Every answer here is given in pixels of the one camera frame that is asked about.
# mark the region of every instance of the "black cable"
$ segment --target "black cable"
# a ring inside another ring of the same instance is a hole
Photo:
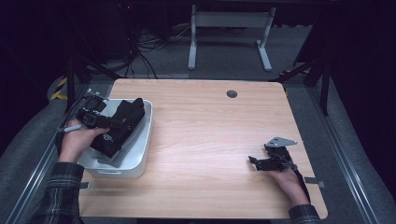
[[[127,67],[132,61],[134,60],[134,58],[131,57],[127,57],[126,62],[120,65],[116,65],[114,67],[109,67],[107,68],[108,70],[112,71],[112,72],[118,72],[121,69]],[[102,74],[102,72],[96,70],[96,69],[90,69],[88,68],[88,70],[92,73],[92,74]]]
[[[75,101],[69,108],[69,110],[67,110],[66,114],[64,115],[64,117],[61,120],[60,126],[58,128],[62,129],[64,128],[64,125],[66,124],[66,122],[69,121],[69,119],[71,118],[71,112],[74,110],[74,108],[76,107],[76,105],[78,105],[82,100],[84,100],[84,98],[81,98],[77,101]]]
[[[149,60],[142,53],[139,53],[139,55],[140,55],[140,57],[142,57],[144,59],[144,61],[146,61],[148,63],[149,67],[151,68],[152,74],[155,76],[156,79],[158,79],[157,74],[155,73],[154,68],[152,67]]]
[[[275,155],[277,157],[279,157],[283,162],[281,163],[283,166],[289,166],[291,168],[291,170],[297,170],[297,165],[294,164],[291,161],[286,160],[285,158],[281,157],[280,155],[276,154],[276,153],[272,153],[272,155]]]
[[[311,203],[311,196],[309,195],[309,191],[308,191],[308,188],[306,187],[306,184],[304,182],[303,176],[298,171],[298,169],[293,170],[293,172],[297,175],[297,178],[298,178],[298,180],[300,182],[300,186],[301,186],[301,188],[303,189],[303,191],[305,193],[306,199],[308,199],[308,201]]]
[[[129,23],[131,17],[133,16],[132,14],[133,7],[129,3],[119,3],[119,9],[120,9],[120,15],[124,20],[125,34],[130,49],[130,54],[131,56],[134,56],[138,54],[140,50],[138,47],[136,47],[138,41],[136,40],[136,37],[133,35],[133,32],[130,28],[133,25]]]
[[[166,48],[167,46],[169,46],[170,44],[172,44],[172,43],[176,43],[176,42],[178,42],[178,41],[180,41],[180,40],[182,40],[183,38],[185,38],[185,32],[186,31],[188,31],[189,29],[190,29],[191,27],[188,27],[188,28],[186,28],[186,29],[184,29],[181,33],[179,33],[178,35],[175,35],[175,36],[169,36],[166,40],[161,40],[160,38],[151,38],[151,39],[149,39],[147,36],[146,36],[146,40],[145,41],[140,41],[139,43],[138,43],[138,47],[139,48],[142,48],[142,49],[148,49],[148,50],[141,50],[142,52],[150,52],[150,51],[152,51],[152,50],[154,50],[154,49],[156,49],[156,50],[161,50],[161,49],[164,49],[164,48]],[[143,44],[147,44],[147,43],[149,43],[149,42],[152,42],[153,44],[154,44],[154,46],[153,47],[146,47],[146,46],[143,46]]]
[[[128,74],[128,70],[129,70],[129,64],[128,64],[128,66],[126,67],[126,71],[125,71],[124,77],[126,77],[126,75]]]
[[[148,73],[148,79],[149,79],[149,68],[148,68],[148,66],[146,65],[146,62],[145,62],[145,60],[144,60],[142,57],[139,57],[139,59],[141,59],[142,62],[143,62],[143,64],[145,65],[145,67],[146,67],[146,69],[147,69],[147,73]]]

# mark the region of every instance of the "wrist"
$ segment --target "wrist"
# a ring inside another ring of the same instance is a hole
[[[291,206],[301,205],[301,204],[311,204],[302,189],[295,189],[288,192],[289,198],[291,200]]]
[[[79,155],[77,153],[68,153],[68,152],[61,152],[59,155],[58,161],[60,162],[78,162]]]

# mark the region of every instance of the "metal rail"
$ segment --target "metal rail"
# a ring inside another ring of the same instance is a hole
[[[329,117],[324,116],[319,103],[318,93],[314,88],[306,88],[308,91],[308,95],[313,102],[313,105],[316,109],[317,114],[319,115],[323,126],[328,133],[330,140],[332,142],[332,149],[335,155],[335,158],[340,165],[341,171],[344,174],[347,184],[349,185],[350,191],[355,198],[356,204],[358,205],[361,215],[365,221],[365,223],[380,223],[373,207],[371,206],[367,196],[366,191],[364,190],[363,184],[359,178],[358,173],[356,172],[352,162],[350,161],[348,155],[345,153],[344,148],[337,136],[337,133],[332,126],[332,122]]]

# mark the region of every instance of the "wooden table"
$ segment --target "wooden table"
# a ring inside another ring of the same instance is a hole
[[[230,98],[227,91],[237,97]],[[267,159],[275,136],[298,142],[288,150],[303,176],[315,177],[286,94],[278,83],[119,79],[110,98],[142,97],[153,105],[145,173],[93,177],[80,193],[84,217],[285,218],[290,200],[248,156]],[[327,216],[318,185],[312,204]]]

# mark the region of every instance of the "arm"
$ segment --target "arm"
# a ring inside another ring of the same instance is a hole
[[[79,124],[76,119],[68,126]],[[108,129],[80,129],[64,135],[62,149],[52,169],[49,182],[30,223],[82,223],[79,219],[78,195],[84,167],[77,164],[82,151],[93,138]]]
[[[321,223],[317,210],[310,204],[297,175],[288,167],[283,172],[268,171],[291,200],[289,215],[292,223]]]

